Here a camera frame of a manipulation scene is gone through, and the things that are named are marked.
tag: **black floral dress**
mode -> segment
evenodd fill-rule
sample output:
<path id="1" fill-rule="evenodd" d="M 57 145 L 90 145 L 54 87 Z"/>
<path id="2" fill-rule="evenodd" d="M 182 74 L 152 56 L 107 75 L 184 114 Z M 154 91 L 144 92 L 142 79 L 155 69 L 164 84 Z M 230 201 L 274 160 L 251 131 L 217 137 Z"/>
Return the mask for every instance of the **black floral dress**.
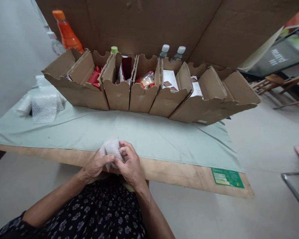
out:
<path id="1" fill-rule="evenodd" d="M 0 230 L 0 239 L 147 238 L 136 195 L 117 176 L 87 185 L 42 228 L 22 221 L 23 214 Z"/>

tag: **white wall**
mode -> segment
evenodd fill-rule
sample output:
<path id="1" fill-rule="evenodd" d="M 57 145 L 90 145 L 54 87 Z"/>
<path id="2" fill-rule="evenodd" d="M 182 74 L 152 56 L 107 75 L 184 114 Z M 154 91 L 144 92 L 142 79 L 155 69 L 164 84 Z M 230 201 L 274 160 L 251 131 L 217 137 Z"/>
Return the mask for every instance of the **white wall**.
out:
<path id="1" fill-rule="evenodd" d="M 0 117 L 55 58 L 30 0 L 0 0 Z"/>

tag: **light green tablecloth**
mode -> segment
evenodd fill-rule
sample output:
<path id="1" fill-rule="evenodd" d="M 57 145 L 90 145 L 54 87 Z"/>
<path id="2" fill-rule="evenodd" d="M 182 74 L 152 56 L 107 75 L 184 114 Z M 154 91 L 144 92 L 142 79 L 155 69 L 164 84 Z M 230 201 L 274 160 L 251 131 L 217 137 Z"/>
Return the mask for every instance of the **light green tablecloth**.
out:
<path id="1" fill-rule="evenodd" d="M 20 102 L 0 119 L 0 144 L 96 151 L 102 142 L 119 138 L 132 143 L 143 158 L 244 171 L 223 122 L 187 124 L 142 113 L 74 107 L 66 102 L 53 123 L 33 124 L 31 116 L 16 115 Z"/>

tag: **green bottle cap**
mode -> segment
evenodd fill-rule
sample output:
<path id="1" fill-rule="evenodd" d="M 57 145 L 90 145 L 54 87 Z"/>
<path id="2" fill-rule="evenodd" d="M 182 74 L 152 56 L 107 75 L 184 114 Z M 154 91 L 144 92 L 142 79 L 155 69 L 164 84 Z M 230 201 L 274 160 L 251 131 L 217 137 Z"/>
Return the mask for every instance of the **green bottle cap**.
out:
<path id="1" fill-rule="evenodd" d="M 119 51 L 117 50 L 117 46 L 112 46 L 111 47 L 111 54 L 116 54 L 118 53 Z"/>

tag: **wooden chair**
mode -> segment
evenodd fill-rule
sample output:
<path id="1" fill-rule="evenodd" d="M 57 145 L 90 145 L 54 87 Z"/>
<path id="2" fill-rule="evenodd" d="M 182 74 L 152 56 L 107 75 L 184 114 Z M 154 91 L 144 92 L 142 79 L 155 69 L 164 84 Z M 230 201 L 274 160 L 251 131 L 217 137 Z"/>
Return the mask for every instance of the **wooden chair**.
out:
<path id="1" fill-rule="evenodd" d="M 273 109 L 274 110 L 281 109 L 281 108 L 286 107 L 286 106 L 297 105 L 297 104 L 299 104 L 299 101 L 296 101 L 296 102 L 293 102 L 293 103 L 287 104 L 287 105 L 282 105 L 282 106 L 279 106 L 279 107 L 276 107 L 276 108 L 273 108 Z"/>
<path id="2" fill-rule="evenodd" d="M 294 78 L 294 79 L 291 79 L 291 80 L 288 80 L 286 82 L 283 83 L 283 85 L 288 85 L 290 84 L 289 86 L 287 86 L 283 91 L 281 91 L 279 94 L 283 94 L 285 92 L 287 92 L 288 90 L 290 90 L 292 87 L 294 87 L 295 85 L 297 85 L 299 83 L 299 76 Z"/>
<path id="3" fill-rule="evenodd" d="M 258 95 L 262 95 L 263 93 L 277 88 L 278 86 L 282 86 L 283 84 L 284 80 L 280 76 L 273 74 L 266 76 L 266 78 L 259 82 L 257 85 L 255 85 L 253 89 L 262 89 L 262 91 L 258 92 Z"/>

